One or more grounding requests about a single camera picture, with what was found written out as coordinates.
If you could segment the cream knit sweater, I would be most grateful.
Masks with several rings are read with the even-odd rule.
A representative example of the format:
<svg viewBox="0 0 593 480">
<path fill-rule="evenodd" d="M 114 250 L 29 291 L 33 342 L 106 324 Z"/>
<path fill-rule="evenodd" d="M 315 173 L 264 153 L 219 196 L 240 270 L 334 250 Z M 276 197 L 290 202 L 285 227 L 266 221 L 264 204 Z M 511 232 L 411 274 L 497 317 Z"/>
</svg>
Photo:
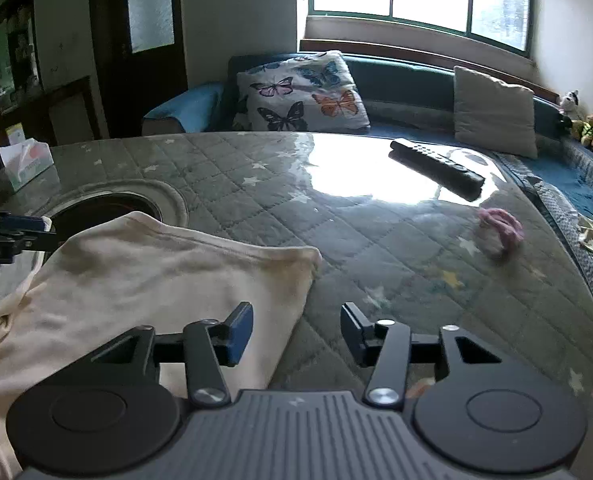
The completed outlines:
<svg viewBox="0 0 593 480">
<path fill-rule="evenodd" d="M 254 330 L 232 392 L 265 388 L 301 317 L 318 249 L 261 247 L 167 226 L 142 212 L 71 237 L 0 299 L 0 479 L 20 471 L 5 430 L 16 398 L 121 333 L 177 333 L 252 304 Z"/>
</svg>

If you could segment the tissue box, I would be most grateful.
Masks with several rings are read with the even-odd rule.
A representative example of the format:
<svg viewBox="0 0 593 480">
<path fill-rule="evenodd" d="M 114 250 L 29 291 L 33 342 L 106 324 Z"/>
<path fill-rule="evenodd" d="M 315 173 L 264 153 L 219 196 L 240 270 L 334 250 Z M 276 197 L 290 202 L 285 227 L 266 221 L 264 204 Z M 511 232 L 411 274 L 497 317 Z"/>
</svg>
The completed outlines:
<svg viewBox="0 0 593 480">
<path fill-rule="evenodd" d="M 3 146 L 0 148 L 0 158 L 4 174 L 14 192 L 54 164 L 49 145 L 35 139 Z"/>
</svg>

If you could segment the round black stove inset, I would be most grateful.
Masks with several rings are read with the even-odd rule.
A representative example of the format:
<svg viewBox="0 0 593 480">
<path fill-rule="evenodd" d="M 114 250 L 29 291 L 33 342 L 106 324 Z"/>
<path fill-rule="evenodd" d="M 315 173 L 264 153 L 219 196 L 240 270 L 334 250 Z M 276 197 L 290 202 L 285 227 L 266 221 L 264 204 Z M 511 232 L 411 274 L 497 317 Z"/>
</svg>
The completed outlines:
<svg viewBox="0 0 593 480">
<path fill-rule="evenodd" d="M 52 227 L 62 240 L 87 229 L 139 211 L 160 220 L 159 207 L 144 196 L 121 192 L 101 194 L 76 200 L 50 214 Z"/>
</svg>

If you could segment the dark wooden cabinet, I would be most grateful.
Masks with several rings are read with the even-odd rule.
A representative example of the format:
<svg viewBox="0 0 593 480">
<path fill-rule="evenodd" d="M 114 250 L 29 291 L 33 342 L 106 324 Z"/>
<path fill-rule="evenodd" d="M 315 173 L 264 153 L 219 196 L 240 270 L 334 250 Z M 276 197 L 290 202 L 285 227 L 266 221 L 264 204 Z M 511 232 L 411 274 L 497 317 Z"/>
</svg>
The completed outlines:
<svg viewBox="0 0 593 480">
<path fill-rule="evenodd" d="M 52 88 L 42 80 L 34 11 L 35 0 L 0 6 L 0 148 L 11 143 L 6 129 L 16 124 L 51 146 L 99 140 L 90 78 Z"/>
</svg>

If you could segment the black remote control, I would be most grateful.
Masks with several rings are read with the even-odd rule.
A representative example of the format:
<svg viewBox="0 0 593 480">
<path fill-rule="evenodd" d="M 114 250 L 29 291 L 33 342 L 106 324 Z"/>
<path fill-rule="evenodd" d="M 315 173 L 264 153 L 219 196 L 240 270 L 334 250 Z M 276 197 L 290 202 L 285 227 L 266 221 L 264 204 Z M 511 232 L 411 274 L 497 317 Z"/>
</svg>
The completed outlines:
<svg viewBox="0 0 593 480">
<path fill-rule="evenodd" d="M 389 157 L 469 202 L 481 196 L 485 178 L 466 166 L 438 154 L 422 144 L 406 139 L 395 139 L 389 144 Z"/>
</svg>

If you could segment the blue sofa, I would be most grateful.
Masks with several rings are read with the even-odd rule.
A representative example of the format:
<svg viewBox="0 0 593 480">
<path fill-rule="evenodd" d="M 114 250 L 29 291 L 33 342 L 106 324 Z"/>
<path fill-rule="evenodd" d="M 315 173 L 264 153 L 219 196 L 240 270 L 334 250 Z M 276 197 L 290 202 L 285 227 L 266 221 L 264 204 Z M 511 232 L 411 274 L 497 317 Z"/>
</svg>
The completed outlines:
<svg viewBox="0 0 593 480">
<path fill-rule="evenodd" d="M 144 116 L 146 136 L 248 128 L 241 73 L 269 75 L 290 54 L 234 56 L 223 81 L 191 88 Z M 346 55 L 370 118 L 371 136 L 453 142 L 453 72 L 415 62 Z M 576 246 L 577 221 L 593 216 L 593 153 L 571 137 L 572 123 L 542 98 L 534 101 L 535 159 L 502 156 L 502 167 L 543 213 L 573 252 L 593 296 L 593 255 Z"/>
</svg>

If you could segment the plain grey cushion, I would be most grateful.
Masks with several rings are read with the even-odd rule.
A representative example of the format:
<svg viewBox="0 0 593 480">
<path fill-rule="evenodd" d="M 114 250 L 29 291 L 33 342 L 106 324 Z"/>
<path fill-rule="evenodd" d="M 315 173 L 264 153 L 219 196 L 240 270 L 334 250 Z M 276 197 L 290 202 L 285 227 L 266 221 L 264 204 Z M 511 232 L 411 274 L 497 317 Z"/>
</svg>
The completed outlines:
<svg viewBox="0 0 593 480">
<path fill-rule="evenodd" d="M 456 140 L 536 159 L 534 92 L 462 66 L 453 71 Z"/>
</svg>

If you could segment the butterfly print pillow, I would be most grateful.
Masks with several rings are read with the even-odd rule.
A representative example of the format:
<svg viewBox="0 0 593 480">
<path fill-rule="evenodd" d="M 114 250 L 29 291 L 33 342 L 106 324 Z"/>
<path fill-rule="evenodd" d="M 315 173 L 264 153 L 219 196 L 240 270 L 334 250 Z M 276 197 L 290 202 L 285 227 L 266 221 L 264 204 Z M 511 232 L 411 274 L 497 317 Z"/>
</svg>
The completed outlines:
<svg viewBox="0 0 593 480">
<path fill-rule="evenodd" d="M 365 104 L 339 51 L 301 54 L 237 74 L 232 127 L 246 131 L 365 133 Z"/>
</svg>

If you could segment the dark wooden door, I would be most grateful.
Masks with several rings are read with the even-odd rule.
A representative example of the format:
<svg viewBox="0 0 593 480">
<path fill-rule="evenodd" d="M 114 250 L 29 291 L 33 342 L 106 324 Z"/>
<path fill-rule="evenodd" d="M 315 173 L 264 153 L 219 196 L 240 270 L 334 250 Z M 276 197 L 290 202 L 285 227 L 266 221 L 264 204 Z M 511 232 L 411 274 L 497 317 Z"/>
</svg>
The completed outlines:
<svg viewBox="0 0 593 480">
<path fill-rule="evenodd" d="M 109 136 L 139 136 L 152 108 L 188 89 L 182 0 L 89 0 Z"/>
</svg>

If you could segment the yellow green plush toy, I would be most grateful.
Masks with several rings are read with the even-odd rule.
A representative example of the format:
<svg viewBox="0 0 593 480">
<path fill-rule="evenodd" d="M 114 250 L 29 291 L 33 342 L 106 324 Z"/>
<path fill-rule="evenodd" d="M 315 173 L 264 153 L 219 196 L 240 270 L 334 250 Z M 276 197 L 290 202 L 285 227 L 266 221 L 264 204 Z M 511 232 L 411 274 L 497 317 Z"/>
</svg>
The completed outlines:
<svg viewBox="0 0 593 480">
<path fill-rule="evenodd" d="M 593 114 L 582 120 L 573 120 L 571 136 L 585 148 L 593 150 Z"/>
</svg>

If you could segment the black white plush toy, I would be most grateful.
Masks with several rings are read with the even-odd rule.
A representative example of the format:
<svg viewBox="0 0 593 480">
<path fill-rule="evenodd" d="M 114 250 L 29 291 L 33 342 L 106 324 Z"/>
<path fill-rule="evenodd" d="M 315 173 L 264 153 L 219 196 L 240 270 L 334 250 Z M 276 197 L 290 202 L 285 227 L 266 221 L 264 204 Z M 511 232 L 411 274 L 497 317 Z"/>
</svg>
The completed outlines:
<svg viewBox="0 0 593 480">
<path fill-rule="evenodd" d="M 567 92 L 565 96 L 561 97 L 559 110 L 562 126 L 568 133 L 571 133 L 574 127 L 574 122 L 577 122 L 581 117 L 579 114 L 579 97 L 577 90 Z"/>
</svg>

